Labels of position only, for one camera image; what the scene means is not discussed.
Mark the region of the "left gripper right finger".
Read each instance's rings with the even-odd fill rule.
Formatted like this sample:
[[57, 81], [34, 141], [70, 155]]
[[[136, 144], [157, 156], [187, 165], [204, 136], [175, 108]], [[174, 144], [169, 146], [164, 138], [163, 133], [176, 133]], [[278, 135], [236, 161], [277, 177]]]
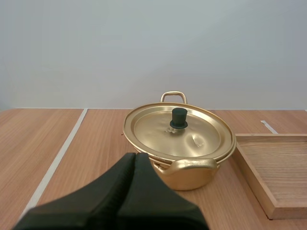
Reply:
[[207, 230], [199, 207], [170, 189], [138, 153], [128, 193], [117, 212], [119, 230]]

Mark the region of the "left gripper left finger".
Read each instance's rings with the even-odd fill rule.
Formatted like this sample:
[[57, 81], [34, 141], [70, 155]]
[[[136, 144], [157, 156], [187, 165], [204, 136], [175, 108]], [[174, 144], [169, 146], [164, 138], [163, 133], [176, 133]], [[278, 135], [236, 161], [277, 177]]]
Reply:
[[64, 197], [31, 208], [15, 230], [104, 229], [114, 221], [134, 174], [135, 153], [125, 154], [100, 177]]

